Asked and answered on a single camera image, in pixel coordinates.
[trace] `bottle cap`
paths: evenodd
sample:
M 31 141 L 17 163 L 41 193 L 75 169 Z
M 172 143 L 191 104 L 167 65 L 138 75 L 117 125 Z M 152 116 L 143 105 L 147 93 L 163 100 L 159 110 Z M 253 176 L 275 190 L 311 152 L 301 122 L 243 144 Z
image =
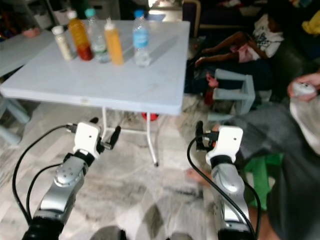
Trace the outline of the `bottle cap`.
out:
M 54 35 L 59 35 L 63 34 L 65 30 L 63 26 L 54 26 L 51 31 Z
M 67 16 L 68 19 L 75 19 L 77 17 L 77 12 L 74 10 L 68 11 Z
M 136 10 L 134 11 L 134 17 L 135 18 L 141 18 L 145 16 L 145 12 L 143 10 Z
M 96 10 L 94 8 L 88 8 L 87 10 L 84 11 L 84 14 L 87 18 L 90 18 L 96 15 Z
M 106 19 L 106 24 L 104 25 L 104 30 L 113 30 L 115 28 L 116 28 L 115 24 L 111 21 L 111 18 L 108 17 Z

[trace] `yellow bottle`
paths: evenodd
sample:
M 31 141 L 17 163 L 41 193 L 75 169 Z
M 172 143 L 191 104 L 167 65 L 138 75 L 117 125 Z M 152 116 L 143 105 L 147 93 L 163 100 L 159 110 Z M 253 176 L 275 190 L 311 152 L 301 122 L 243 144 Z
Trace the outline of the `yellow bottle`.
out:
M 110 18 L 106 20 L 106 24 L 104 25 L 104 37 L 112 63 L 115 65 L 124 64 L 119 32 Z

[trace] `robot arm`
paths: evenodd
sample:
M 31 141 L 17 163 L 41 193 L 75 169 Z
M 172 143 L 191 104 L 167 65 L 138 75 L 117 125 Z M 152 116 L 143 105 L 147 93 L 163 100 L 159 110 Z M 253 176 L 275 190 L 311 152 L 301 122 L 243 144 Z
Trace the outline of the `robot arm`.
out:
M 51 187 L 35 211 L 23 240 L 58 240 L 89 167 L 105 148 L 113 148 L 120 131 L 117 127 L 110 143 L 103 143 L 101 130 L 96 124 L 80 122 L 76 126 L 74 154 L 69 153 L 57 168 Z
M 196 126 L 196 137 L 203 135 L 203 123 Z M 220 126 L 218 132 L 209 134 L 209 146 L 202 137 L 196 140 L 196 150 L 206 151 L 206 162 L 211 167 L 212 181 L 241 209 L 249 219 L 248 206 L 244 199 L 245 184 L 233 164 L 240 149 L 243 130 L 235 126 Z M 252 232 L 245 219 L 216 190 L 214 195 L 214 222 L 219 240 L 252 240 Z

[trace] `white bottle cap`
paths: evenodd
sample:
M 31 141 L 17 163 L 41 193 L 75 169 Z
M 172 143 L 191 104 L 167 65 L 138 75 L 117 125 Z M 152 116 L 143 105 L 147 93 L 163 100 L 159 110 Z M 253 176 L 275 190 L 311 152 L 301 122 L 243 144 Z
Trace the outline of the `white bottle cap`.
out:
M 68 11 L 67 16 L 69 19 L 75 19 L 77 17 L 77 12 L 75 10 Z
M 59 35 L 59 34 L 63 34 L 64 33 L 64 27 L 63 26 L 54 26 L 51 29 L 52 33 L 54 35 Z
M 106 19 L 106 24 L 104 25 L 104 30 L 113 30 L 115 28 L 116 28 L 115 24 L 111 21 L 111 18 L 108 17 Z

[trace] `white table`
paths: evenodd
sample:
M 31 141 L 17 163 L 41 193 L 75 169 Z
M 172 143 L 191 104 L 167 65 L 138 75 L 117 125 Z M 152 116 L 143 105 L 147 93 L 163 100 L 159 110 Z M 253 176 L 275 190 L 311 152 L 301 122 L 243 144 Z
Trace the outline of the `white table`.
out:
M 0 86 L 8 98 L 102 107 L 103 133 L 106 110 L 146 112 L 146 134 L 154 164 L 157 158 L 150 138 L 150 113 L 178 115 L 182 109 L 188 22 L 149 22 L 150 66 L 140 68 L 133 59 L 132 21 L 115 21 L 122 42 L 124 65 L 99 63 L 78 57 L 64 61 L 54 42 Z
M 55 40 L 49 31 L 43 31 L 35 37 L 25 37 L 22 34 L 0 43 L 0 77 L 25 65 L 43 48 Z

